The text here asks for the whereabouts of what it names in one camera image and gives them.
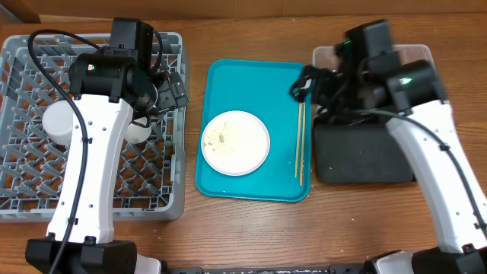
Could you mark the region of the white paper cup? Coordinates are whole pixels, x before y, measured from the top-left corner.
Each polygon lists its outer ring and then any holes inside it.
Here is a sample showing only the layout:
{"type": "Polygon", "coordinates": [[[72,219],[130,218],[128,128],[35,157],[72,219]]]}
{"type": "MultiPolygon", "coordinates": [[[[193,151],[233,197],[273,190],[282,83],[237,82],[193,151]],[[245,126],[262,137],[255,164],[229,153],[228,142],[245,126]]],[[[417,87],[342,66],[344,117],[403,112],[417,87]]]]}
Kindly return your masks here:
{"type": "Polygon", "coordinates": [[[151,134],[149,119],[142,117],[132,121],[126,131],[124,139],[129,143],[138,144],[148,139],[151,134]]]}

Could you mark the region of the large white plate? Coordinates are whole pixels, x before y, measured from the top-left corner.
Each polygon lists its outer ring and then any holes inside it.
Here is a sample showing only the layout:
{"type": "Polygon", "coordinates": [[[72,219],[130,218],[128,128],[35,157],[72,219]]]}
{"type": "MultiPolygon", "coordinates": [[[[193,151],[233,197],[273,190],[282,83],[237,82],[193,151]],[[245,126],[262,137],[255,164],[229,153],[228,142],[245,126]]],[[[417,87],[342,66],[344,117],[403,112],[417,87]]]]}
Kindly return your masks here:
{"type": "Polygon", "coordinates": [[[252,113],[230,110],[218,114],[203,130],[200,140],[202,156],[213,169],[227,176],[238,177],[257,170],[270,152],[270,134],[264,123],[252,113]],[[205,129],[217,122],[229,122],[237,131],[224,145],[205,146],[205,129]]]}

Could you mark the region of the grey metal saucer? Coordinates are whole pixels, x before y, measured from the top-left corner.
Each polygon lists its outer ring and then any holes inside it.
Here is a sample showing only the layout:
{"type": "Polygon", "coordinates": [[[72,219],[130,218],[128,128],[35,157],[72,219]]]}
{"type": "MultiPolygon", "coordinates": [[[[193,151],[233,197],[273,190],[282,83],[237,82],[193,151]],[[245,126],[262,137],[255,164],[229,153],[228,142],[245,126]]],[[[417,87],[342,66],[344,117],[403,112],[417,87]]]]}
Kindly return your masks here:
{"type": "Polygon", "coordinates": [[[42,126],[58,145],[70,145],[73,130],[73,109],[66,100],[49,105],[43,113],[42,126]]]}

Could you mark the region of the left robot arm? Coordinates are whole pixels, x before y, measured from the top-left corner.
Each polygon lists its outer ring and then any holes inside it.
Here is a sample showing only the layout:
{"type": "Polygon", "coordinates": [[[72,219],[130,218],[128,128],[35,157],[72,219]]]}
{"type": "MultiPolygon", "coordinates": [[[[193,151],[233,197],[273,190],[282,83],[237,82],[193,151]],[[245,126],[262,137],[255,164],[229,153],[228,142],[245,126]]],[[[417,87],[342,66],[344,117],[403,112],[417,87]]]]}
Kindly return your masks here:
{"type": "Polygon", "coordinates": [[[26,261],[43,273],[164,273],[163,260],[114,239],[113,194],[130,124],[189,103],[183,80],[161,69],[161,35],[139,19],[115,18],[110,41],[70,66],[72,130],[62,191],[46,236],[27,242],[26,261]]]}

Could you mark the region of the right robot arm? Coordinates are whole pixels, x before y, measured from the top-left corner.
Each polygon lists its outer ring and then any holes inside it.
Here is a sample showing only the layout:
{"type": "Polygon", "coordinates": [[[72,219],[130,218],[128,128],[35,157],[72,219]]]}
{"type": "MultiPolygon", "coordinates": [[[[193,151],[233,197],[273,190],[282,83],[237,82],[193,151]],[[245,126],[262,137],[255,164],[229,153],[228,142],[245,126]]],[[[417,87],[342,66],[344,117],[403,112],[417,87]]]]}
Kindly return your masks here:
{"type": "Polygon", "coordinates": [[[389,24],[345,33],[334,69],[307,65],[291,96],[315,104],[316,168],[328,183],[410,182],[420,186],[437,246],[395,250],[331,273],[484,273],[486,197],[458,138],[433,64],[402,62],[389,24]]]}

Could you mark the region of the right wooden chopstick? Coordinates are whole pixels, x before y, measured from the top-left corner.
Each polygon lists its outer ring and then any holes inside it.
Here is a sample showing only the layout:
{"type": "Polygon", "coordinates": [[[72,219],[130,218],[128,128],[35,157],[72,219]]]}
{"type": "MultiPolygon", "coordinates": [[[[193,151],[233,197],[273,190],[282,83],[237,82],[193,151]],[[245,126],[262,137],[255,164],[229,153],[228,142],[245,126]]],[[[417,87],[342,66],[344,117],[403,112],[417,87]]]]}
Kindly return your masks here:
{"type": "Polygon", "coordinates": [[[304,173],[304,145],[305,145],[305,127],[306,127],[306,104],[301,104],[301,155],[300,155],[300,176],[299,183],[303,186],[303,173],[304,173]]]}

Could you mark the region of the wooden chopstick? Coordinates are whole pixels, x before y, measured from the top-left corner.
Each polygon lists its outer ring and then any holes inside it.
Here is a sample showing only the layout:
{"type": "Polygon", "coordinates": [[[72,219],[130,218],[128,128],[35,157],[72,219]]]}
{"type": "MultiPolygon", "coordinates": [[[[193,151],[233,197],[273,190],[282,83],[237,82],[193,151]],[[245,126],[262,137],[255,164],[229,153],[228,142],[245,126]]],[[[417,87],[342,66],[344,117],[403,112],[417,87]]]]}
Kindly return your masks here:
{"type": "Polygon", "coordinates": [[[299,103],[299,108],[298,108],[298,128],[297,128],[296,150],[295,150],[295,164],[294,164],[294,177],[295,178],[298,176],[298,161],[299,161],[300,140],[301,140],[302,112],[303,112],[303,103],[299,103]]]}
{"type": "Polygon", "coordinates": [[[301,104],[301,155],[300,155],[300,176],[299,183],[303,186],[303,173],[304,173],[304,145],[305,145],[305,127],[306,127],[306,104],[301,104]]]}

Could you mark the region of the clear plastic bin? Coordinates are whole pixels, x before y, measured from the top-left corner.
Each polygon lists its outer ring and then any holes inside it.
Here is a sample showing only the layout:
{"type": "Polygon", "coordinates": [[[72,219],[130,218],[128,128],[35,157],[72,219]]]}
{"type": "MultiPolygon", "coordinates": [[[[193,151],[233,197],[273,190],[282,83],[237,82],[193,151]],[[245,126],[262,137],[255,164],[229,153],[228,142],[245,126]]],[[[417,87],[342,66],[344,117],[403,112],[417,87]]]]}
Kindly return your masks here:
{"type": "MultiPolygon", "coordinates": [[[[398,52],[402,64],[424,59],[431,65],[435,72],[437,72],[431,50],[425,44],[396,44],[393,45],[393,50],[398,52]]],[[[337,71],[339,63],[340,58],[336,56],[334,46],[318,46],[314,49],[312,65],[317,68],[326,68],[332,71],[337,71]]],[[[321,104],[316,104],[316,107],[317,114],[325,113],[329,110],[321,104]]],[[[397,110],[394,110],[393,105],[385,107],[359,107],[358,109],[383,110],[397,113],[397,110]]]]}

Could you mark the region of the left wooden chopstick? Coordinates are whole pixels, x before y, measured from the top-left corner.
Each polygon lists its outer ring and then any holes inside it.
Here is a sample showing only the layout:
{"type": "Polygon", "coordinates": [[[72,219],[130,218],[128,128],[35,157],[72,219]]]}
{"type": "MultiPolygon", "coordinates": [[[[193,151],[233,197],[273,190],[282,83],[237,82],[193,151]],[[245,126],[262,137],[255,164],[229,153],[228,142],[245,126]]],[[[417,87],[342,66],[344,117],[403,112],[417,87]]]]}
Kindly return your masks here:
{"type": "Polygon", "coordinates": [[[294,177],[295,178],[298,176],[298,161],[299,161],[300,140],[301,140],[302,112],[303,112],[303,103],[299,103],[299,108],[298,108],[298,128],[297,128],[296,150],[295,150],[295,164],[294,164],[294,177]]]}

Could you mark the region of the black plastic tray bin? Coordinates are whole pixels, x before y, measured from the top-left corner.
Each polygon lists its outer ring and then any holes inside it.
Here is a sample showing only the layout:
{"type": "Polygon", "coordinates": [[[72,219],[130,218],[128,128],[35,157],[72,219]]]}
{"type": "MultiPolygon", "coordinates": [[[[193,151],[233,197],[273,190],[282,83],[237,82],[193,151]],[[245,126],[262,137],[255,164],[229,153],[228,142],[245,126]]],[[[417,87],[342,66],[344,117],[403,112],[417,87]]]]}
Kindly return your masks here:
{"type": "Polygon", "coordinates": [[[409,183],[406,157],[377,116],[356,121],[314,119],[317,177],[323,183],[409,183]]]}

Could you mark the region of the rice leftovers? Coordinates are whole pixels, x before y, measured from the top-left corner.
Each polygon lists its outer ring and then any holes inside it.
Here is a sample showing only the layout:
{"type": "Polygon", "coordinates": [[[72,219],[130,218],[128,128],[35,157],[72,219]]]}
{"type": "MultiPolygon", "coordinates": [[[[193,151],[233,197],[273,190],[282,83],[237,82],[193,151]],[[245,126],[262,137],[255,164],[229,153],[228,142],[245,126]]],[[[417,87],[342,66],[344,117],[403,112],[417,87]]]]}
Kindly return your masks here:
{"type": "Polygon", "coordinates": [[[224,145],[227,139],[230,139],[237,127],[229,122],[217,122],[209,125],[205,129],[203,141],[205,146],[218,147],[224,145]]]}

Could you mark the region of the teal serving tray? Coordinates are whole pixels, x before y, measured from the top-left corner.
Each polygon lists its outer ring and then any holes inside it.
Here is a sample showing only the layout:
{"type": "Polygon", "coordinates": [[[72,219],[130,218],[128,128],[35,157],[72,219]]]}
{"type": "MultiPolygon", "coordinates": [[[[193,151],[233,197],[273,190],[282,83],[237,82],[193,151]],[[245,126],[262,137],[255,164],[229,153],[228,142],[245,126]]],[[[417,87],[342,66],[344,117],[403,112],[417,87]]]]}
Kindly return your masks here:
{"type": "Polygon", "coordinates": [[[202,153],[197,155],[195,184],[207,196],[299,202],[311,188],[313,107],[306,103],[303,186],[294,177],[299,104],[289,94],[303,65],[220,59],[210,65],[202,107],[201,126],[206,127],[218,114],[242,110],[257,116],[271,139],[270,152],[254,172],[232,177],[213,170],[202,153]]]}

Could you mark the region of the grey plastic dish rack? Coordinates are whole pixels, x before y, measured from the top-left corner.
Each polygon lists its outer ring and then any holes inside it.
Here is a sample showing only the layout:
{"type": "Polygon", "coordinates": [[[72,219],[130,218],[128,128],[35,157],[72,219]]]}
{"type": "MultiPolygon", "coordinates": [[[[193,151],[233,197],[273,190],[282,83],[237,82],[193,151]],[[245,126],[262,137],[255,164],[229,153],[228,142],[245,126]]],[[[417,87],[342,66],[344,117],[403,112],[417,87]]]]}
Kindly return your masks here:
{"type": "MultiPolygon", "coordinates": [[[[1,220],[48,222],[62,190],[68,148],[52,142],[41,119],[59,100],[27,50],[27,37],[1,51],[1,220]]],[[[124,142],[113,197],[117,221],[173,220],[184,208],[186,111],[151,118],[151,134],[124,142]]]]}

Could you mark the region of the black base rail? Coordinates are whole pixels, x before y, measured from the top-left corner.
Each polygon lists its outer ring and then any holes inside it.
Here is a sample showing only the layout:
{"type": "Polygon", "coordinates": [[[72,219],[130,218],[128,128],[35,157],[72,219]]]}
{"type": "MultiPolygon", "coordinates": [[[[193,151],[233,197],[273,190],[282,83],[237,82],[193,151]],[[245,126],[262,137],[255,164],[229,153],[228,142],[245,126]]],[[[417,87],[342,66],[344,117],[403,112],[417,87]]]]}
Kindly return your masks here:
{"type": "Polygon", "coordinates": [[[201,267],[167,268],[163,274],[366,274],[373,273],[363,264],[332,264],[319,267],[282,267],[282,268],[227,268],[203,269],[201,267]]]}

